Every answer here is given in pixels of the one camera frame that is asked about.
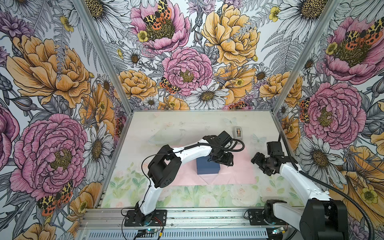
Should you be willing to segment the dark blue gift box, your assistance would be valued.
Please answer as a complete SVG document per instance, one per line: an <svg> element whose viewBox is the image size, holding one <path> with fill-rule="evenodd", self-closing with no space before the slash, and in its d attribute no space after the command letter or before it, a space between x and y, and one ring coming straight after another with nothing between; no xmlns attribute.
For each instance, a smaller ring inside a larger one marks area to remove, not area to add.
<svg viewBox="0 0 384 240"><path fill-rule="evenodd" d="M198 175L218 174L221 169L220 164L211 161L210 157L197 158L196 166Z"/></svg>

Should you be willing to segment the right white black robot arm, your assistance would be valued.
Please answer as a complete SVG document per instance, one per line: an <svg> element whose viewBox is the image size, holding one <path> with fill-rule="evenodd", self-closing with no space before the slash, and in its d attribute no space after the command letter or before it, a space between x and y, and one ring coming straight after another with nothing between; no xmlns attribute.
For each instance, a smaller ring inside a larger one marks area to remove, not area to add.
<svg viewBox="0 0 384 240"><path fill-rule="evenodd" d="M286 156L281 142L268 142L267 154L256 153L251 162L266 175L280 174L305 205L299 210L283 200L268 200L260 214L248 211L250 223L264 221L274 225L285 222L298 230L305 240L347 240L348 214L345 204L333 200L310 178L300 173L292 157Z"/></svg>

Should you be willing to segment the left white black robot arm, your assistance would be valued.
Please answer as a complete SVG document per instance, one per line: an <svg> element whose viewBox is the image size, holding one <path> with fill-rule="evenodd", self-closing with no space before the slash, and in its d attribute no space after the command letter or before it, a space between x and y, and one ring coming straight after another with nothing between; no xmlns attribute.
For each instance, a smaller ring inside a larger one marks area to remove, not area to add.
<svg viewBox="0 0 384 240"><path fill-rule="evenodd" d="M164 145L158 153L150 155L148 172L144 176L148 179L148 188L133 209L128 209L122 224L125 227L147 227L152 221L164 226L167 211L156 212L156 205L164 188L176 178L182 165L198 158L207 158L208 162L218 163L227 167L234 165L233 153L245 149L242 140L233 139L227 132L219 135L204 136L198 142L179 148Z"/></svg>

